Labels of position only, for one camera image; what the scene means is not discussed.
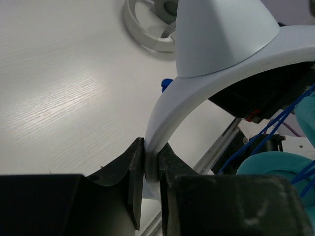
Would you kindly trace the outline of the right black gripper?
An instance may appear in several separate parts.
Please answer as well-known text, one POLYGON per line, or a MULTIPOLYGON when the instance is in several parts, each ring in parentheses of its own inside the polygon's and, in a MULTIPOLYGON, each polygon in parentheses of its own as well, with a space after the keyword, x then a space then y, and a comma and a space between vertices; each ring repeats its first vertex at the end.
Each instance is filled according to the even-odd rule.
POLYGON ((260 123, 284 110, 315 83, 315 63, 261 72, 216 93, 209 100, 236 118, 260 123))

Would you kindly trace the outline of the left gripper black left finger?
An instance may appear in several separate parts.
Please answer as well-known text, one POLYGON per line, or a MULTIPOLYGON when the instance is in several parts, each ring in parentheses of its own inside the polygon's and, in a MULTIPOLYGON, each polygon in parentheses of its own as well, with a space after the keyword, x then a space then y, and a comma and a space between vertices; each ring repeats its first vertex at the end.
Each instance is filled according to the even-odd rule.
POLYGON ((140 228, 144 139, 95 173, 3 175, 3 236, 133 236, 140 228))

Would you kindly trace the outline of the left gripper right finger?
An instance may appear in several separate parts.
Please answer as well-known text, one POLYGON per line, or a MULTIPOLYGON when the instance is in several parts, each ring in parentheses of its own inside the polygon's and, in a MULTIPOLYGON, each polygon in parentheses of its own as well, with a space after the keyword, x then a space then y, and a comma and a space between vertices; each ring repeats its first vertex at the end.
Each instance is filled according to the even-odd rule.
POLYGON ((165 236, 310 236, 311 220, 276 175, 200 175, 170 145, 158 154, 165 236))

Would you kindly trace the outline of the teal cat-ear headphones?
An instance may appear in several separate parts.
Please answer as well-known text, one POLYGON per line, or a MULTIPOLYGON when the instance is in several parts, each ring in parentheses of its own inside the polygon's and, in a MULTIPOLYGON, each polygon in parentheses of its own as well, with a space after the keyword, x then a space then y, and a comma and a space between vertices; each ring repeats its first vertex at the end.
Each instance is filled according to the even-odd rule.
POLYGON ((145 135, 145 179, 160 199, 158 153, 181 122, 226 87, 281 66, 315 59, 313 25, 281 27, 259 0, 181 0, 177 78, 155 104, 145 135))

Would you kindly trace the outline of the blue twist tie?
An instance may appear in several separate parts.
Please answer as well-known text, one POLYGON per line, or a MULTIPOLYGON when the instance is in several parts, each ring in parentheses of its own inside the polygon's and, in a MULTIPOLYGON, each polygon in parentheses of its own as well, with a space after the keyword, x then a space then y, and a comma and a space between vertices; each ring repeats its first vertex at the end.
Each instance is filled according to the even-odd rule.
POLYGON ((163 79, 161 82, 161 92, 164 93, 164 91, 166 90, 166 88, 173 82, 173 79, 163 79))

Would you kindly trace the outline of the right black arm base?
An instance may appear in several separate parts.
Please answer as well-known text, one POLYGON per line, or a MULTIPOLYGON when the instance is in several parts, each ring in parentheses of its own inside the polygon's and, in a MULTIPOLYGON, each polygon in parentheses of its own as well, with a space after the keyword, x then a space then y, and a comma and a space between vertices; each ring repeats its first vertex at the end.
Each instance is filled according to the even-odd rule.
MULTIPOLYGON (((262 134, 258 139, 256 139, 249 147, 239 154, 235 159, 233 159, 227 167, 223 170, 223 174, 236 174, 240 165, 253 153, 255 148, 267 137, 267 134, 262 134)), ((234 137, 232 142, 229 144, 227 150, 223 153, 221 158, 217 161, 211 171, 214 174, 217 174, 227 160, 234 155, 239 149, 241 149, 245 144, 247 144, 251 138, 248 140, 242 131, 239 131, 238 134, 234 137)), ((282 141, 285 140, 285 136, 274 134, 257 152, 267 152, 267 151, 283 151, 282 141)))

